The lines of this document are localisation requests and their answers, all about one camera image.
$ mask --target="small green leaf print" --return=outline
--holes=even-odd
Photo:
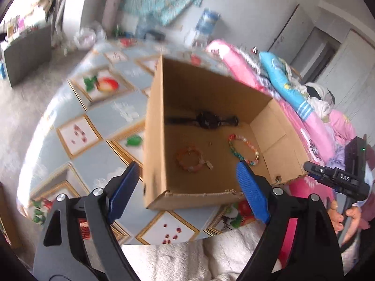
[[[85,77],[83,78],[83,81],[85,82],[86,92],[90,92],[94,89],[95,84],[92,82],[90,78]]]
[[[135,134],[126,139],[126,146],[138,147],[142,144],[142,141],[142,137],[140,137],[138,134]]]
[[[94,75],[94,76],[91,78],[91,81],[92,81],[93,83],[98,83],[98,78],[97,78],[97,76]]]

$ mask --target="white cloth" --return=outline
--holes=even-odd
[[[312,106],[320,119],[323,119],[331,113],[331,106],[326,101],[320,100],[316,97],[309,97],[306,101]]]
[[[329,93],[329,90],[325,86],[317,84],[315,82],[307,82],[305,83],[305,85],[314,88],[319,97],[322,98],[323,101],[328,102],[330,107],[334,106],[332,95]]]
[[[234,281],[262,236],[253,222],[204,240],[174,245],[122,245],[142,281]],[[273,271],[281,269],[277,260]]]

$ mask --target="metal screw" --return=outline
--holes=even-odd
[[[317,194],[312,194],[311,196],[311,199],[313,200],[313,201],[315,201],[315,202],[318,202],[319,200],[320,200],[320,198],[319,198],[319,196],[317,195]]]
[[[59,194],[56,199],[57,199],[58,202],[63,201],[65,199],[65,194],[63,194],[63,193]]]
[[[93,191],[93,195],[95,196],[99,196],[103,193],[103,189],[102,188],[97,188]]]
[[[276,187],[273,189],[273,193],[276,194],[277,196],[280,196],[284,193],[284,191],[281,188]]]

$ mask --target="watch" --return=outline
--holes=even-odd
[[[168,125],[192,125],[200,126],[204,129],[216,129],[219,126],[238,126],[239,120],[237,116],[222,118],[214,113],[202,111],[196,118],[166,117],[165,123]]]

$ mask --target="plastic bag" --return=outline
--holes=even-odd
[[[94,21],[89,26],[81,28],[74,35],[74,43],[79,50],[89,50],[97,42],[107,40],[107,35],[99,22]]]

